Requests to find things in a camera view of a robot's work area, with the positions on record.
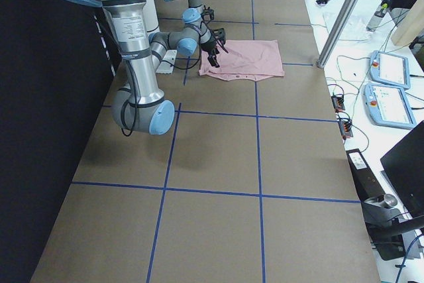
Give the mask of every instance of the white desk surface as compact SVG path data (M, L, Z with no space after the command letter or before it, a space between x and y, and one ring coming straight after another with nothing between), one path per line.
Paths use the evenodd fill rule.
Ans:
M313 31L317 41L318 50L321 53L321 50L329 35L327 28L322 27L326 25L324 15L328 15L329 13L338 14L345 0L330 0L329 3L324 6L318 6L315 1L316 0L305 0L305 3L311 24L313 25ZM366 25L371 16L374 14L376 7L380 4L380 1L381 0L358 0L358 3L356 4L351 15L352 19L356 23L362 20L362 22ZM342 81L341 74L343 75L343 79L351 82L356 87L359 87L364 80L365 83L370 82L370 78L366 76L369 60L351 60L348 58L339 57L339 66L341 70L340 73L336 63L337 57L340 55L345 55L352 58L362 58L370 56L372 51L382 50L382 45L385 43L389 32L393 29L394 22L392 21L390 15L386 15L380 25L381 27L372 33L368 40L338 41L336 48L331 54L331 57L325 66L325 75L328 78L336 80L337 84L343 87L345 93L357 93L357 90L350 84ZM396 49L399 49L399 47L395 46L392 41L389 40L386 52ZM405 48L396 50L394 54L408 58L411 74L424 75L422 69L417 63L417 60L407 46ZM328 84L331 84L335 82L334 80L327 79L327 82ZM391 149L391 147L400 141L406 134L408 134L409 131L405 129L395 129L374 125L369 119L364 106L362 88L363 85L361 87L361 92L358 96L358 100L355 106L354 100L356 96L345 96L344 104L346 107L346 112L350 116L352 116L354 113L353 124L361 128L368 135L370 139L370 145L368 149L363 152L363 155L370 165L373 173L377 176L377 179L380 181L384 190L388 193L392 193L393 191L391 187L381 175L383 168L380 162L380 158L385 155L385 153L389 151L389 149ZM333 92L333 89L334 86L329 87L330 92ZM411 89L409 89L407 92L419 96L420 98L424 98L424 79L411 78ZM410 96L408 96L408 100L412 107L424 106L424 102L416 100ZM424 110L413 111L413 114L417 123L424 120ZM366 146L366 138L355 128L353 128L353 134L354 138L348 139L344 147L346 150L354 148L363 150ZM404 212L402 204L399 204L398 209L401 212ZM395 264L400 264L401 259L383 261L377 252L374 252L374 254L382 281L395 282L396 275L398 273L398 268L395 267ZM408 280L424 282L423 256L421 256L421 259L418 260L407 260L406 265L407 266L402 270L400 282L407 282Z

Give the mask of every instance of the black wall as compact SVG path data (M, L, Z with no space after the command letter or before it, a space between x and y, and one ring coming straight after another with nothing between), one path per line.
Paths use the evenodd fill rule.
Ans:
M112 73L80 6L0 4L0 282L19 283L34 272Z

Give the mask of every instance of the black monitor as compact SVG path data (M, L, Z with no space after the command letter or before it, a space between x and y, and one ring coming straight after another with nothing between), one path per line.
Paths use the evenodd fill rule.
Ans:
M424 121L382 158L388 180L413 217L424 214Z

